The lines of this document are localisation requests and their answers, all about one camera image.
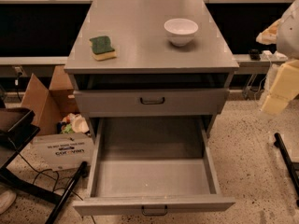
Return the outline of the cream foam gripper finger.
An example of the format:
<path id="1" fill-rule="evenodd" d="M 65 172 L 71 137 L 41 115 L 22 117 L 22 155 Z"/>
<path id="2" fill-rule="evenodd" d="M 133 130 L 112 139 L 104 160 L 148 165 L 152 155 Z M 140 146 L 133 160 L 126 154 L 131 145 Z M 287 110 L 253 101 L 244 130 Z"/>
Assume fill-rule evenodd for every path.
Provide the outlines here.
<path id="1" fill-rule="evenodd" d="M 276 44 L 279 24 L 280 20 L 273 22 L 269 27 L 258 34 L 256 41 L 264 45 Z"/>
<path id="2" fill-rule="evenodd" d="M 299 60 L 283 63 L 276 73 L 261 111 L 268 115 L 281 113 L 299 94 Z"/>

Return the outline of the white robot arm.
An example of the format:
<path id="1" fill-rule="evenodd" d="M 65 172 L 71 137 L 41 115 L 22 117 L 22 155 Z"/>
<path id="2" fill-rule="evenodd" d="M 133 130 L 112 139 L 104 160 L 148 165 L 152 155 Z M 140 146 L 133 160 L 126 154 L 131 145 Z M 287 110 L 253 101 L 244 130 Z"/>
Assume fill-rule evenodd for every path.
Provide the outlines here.
<path id="1" fill-rule="evenodd" d="M 272 84 L 261 105 L 262 112 L 277 115 L 299 94 L 299 0 L 295 0 L 279 20 L 259 33 L 256 41 L 275 44 L 277 52 L 288 58 L 275 76 L 268 72 Z"/>

